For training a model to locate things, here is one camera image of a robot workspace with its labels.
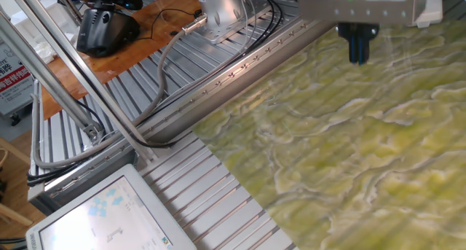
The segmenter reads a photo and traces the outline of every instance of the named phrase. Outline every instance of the white box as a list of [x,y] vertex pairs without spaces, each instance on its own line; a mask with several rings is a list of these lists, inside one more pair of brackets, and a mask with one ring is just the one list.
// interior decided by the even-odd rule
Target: white box
[[[78,25],[69,15],[68,10],[57,3],[57,0],[41,0],[41,3],[55,23],[60,27],[60,30],[67,34],[67,37],[72,37],[72,35],[77,35],[79,33]],[[14,14],[11,22],[32,48],[41,42],[46,42],[45,38],[23,11]]]

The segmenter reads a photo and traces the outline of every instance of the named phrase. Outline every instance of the cable connector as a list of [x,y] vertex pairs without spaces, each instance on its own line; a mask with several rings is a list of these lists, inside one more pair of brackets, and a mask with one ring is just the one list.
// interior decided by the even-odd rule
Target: cable connector
[[184,35],[189,35],[193,31],[207,24],[207,14],[202,14],[200,17],[197,17],[193,22],[183,27]]

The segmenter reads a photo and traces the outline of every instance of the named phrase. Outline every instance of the red sign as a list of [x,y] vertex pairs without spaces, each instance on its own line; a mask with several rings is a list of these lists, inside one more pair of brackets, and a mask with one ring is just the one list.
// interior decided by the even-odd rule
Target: red sign
[[25,66],[0,79],[0,93],[31,75]]

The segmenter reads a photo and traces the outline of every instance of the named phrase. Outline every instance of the white monitor bezel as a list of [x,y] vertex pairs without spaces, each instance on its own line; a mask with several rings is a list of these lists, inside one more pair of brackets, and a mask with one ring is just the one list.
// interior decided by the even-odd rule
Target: white monitor bezel
[[152,217],[154,217],[155,222],[157,222],[164,234],[166,234],[167,238],[173,245],[171,250],[196,249],[183,229],[178,225],[170,212],[164,207],[163,203],[154,194],[148,184],[132,165],[126,165],[120,168],[118,171],[111,174],[109,177],[105,178],[103,181],[96,184],[94,187],[90,188],[88,191],[84,192],[82,195],[75,198],[70,203],[58,209],[55,213],[49,215],[44,220],[40,221],[40,223],[29,229],[26,233],[28,249],[49,250],[43,249],[40,232],[122,177],[125,177],[126,180],[130,183],[136,194],[143,201],[143,204],[146,206],[147,210],[149,210],[149,213],[152,215]]

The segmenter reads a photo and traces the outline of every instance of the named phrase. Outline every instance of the wooden floor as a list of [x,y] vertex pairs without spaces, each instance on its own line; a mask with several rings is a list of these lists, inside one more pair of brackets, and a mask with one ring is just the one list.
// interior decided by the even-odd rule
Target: wooden floor
[[[29,155],[31,153],[31,132],[28,131],[16,138],[11,144]],[[36,224],[45,216],[28,202],[29,188],[26,184],[28,170],[29,168],[23,162],[20,162],[14,155],[9,155],[3,171],[0,172],[0,179],[7,183],[7,190],[1,203],[33,220]],[[7,224],[0,219],[0,238],[24,237],[28,228],[16,222]]]

